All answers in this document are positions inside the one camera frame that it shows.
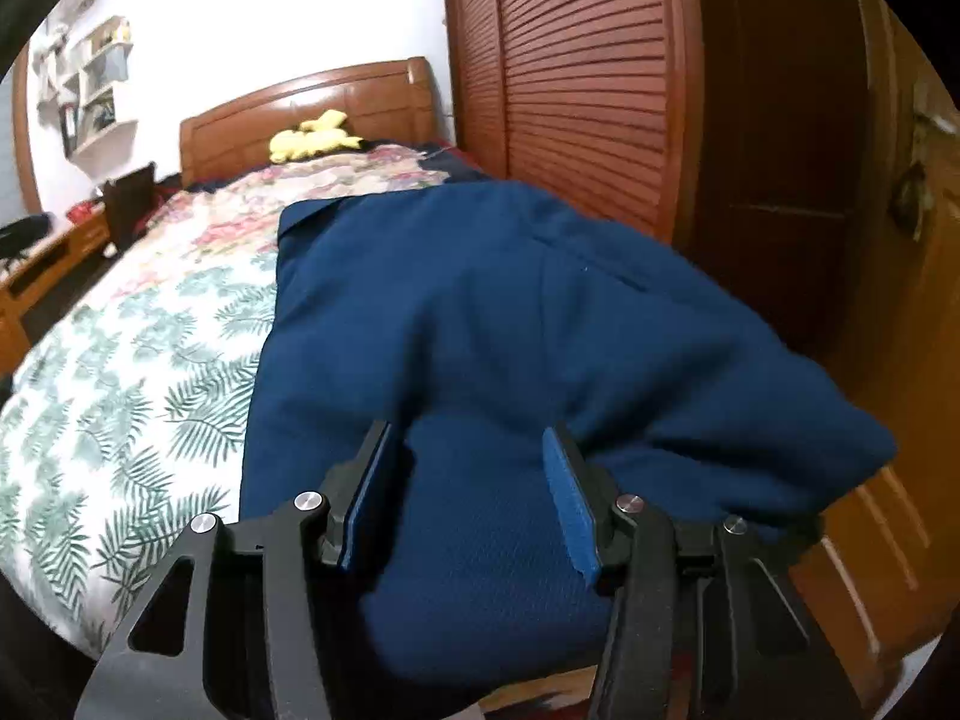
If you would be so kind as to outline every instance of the wooden bed frame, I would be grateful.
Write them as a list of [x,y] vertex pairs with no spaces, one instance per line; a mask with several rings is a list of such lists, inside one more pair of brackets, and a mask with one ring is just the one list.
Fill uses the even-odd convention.
[[376,62],[284,81],[243,95],[181,124],[184,186],[240,175],[267,164],[267,143],[282,129],[347,114],[352,135],[369,140],[426,143],[435,139],[437,112],[430,66],[422,56]]

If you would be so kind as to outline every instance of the fabric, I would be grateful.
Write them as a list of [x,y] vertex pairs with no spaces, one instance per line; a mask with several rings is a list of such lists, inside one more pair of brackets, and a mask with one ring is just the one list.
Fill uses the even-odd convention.
[[817,512],[895,451],[678,255],[500,181],[283,213],[242,517],[315,490],[375,418],[404,429],[385,565],[320,605],[376,716],[465,706],[599,651],[610,604],[563,547],[548,425],[621,490],[709,521]]
[[418,157],[383,146],[177,194],[27,355],[0,412],[0,568],[66,640],[99,655],[195,514],[237,518],[282,209],[445,179]]
[[447,143],[425,143],[419,146],[419,151],[425,155],[419,161],[424,170],[442,170],[450,176],[443,182],[445,184],[491,180],[491,177],[456,146]]

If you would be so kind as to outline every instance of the metal screw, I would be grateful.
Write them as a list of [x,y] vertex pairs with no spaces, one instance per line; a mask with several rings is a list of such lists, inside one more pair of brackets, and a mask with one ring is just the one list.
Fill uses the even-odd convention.
[[736,514],[731,514],[727,519],[723,521],[723,529],[727,533],[731,533],[733,536],[743,536],[747,532],[747,523],[744,521],[743,517],[738,517]]
[[217,524],[217,518],[213,517],[213,514],[205,512],[204,514],[197,514],[196,517],[190,520],[190,530],[194,533],[206,533],[207,531],[212,531],[213,526]]
[[616,499],[616,507],[623,512],[623,514],[640,514],[643,511],[643,498],[640,495],[621,495],[620,498]]
[[320,493],[314,493],[313,490],[309,490],[307,493],[301,493],[296,498],[294,498],[294,506],[301,510],[301,512],[312,512],[313,509],[320,506],[323,503],[323,495]]

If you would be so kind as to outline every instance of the floral bedspread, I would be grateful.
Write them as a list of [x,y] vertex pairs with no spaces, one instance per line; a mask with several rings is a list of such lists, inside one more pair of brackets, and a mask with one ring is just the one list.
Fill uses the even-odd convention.
[[237,518],[292,202],[440,184],[402,146],[180,193],[31,350],[0,413],[0,569],[93,656],[200,512]]

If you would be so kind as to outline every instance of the stuffed toy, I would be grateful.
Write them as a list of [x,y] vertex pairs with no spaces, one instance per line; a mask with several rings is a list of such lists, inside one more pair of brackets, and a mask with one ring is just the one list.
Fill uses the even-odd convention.
[[349,136],[340,129],[346,119],[347,114],[329,110],[318,119],[302,122],[299,130],[277,132],[270,141],[270,161],[280,165],[325,154],[334,148],[360,148],[360,138]]

